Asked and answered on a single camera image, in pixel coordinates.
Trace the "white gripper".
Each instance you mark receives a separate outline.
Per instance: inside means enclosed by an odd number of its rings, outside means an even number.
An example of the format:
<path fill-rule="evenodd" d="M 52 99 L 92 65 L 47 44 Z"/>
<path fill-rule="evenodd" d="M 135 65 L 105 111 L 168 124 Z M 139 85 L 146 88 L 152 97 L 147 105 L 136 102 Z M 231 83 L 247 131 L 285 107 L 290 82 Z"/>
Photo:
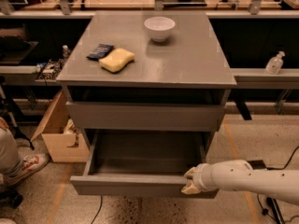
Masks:
<path fill-rule="evenodd" d="M 192 179 L 193 182 L 188 183 L 181 189 L 181 192 L 186 195 L 199 194 L 201 191 L 208 192 L 216 190 L 212 174 L 212 165 L 207 163 L 201 163 L 195 168 L 192 167 L 183 176 L 187 179 Z"/>

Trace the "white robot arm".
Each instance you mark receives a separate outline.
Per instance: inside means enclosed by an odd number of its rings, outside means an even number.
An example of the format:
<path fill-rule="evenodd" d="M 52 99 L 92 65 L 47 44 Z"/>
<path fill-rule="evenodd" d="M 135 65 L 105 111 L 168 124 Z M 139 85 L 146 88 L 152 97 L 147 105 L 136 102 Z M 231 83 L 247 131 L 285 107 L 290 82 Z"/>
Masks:
<path fill-rule="evenodd" d="M 187 183 L 181 192 L 187 195 L 216 189 L 249 191 L 286 203 L 299 204 L 298 170 L 253 169 L 247 161 L 234 160 L 198 164 L 184 177 Z"/>

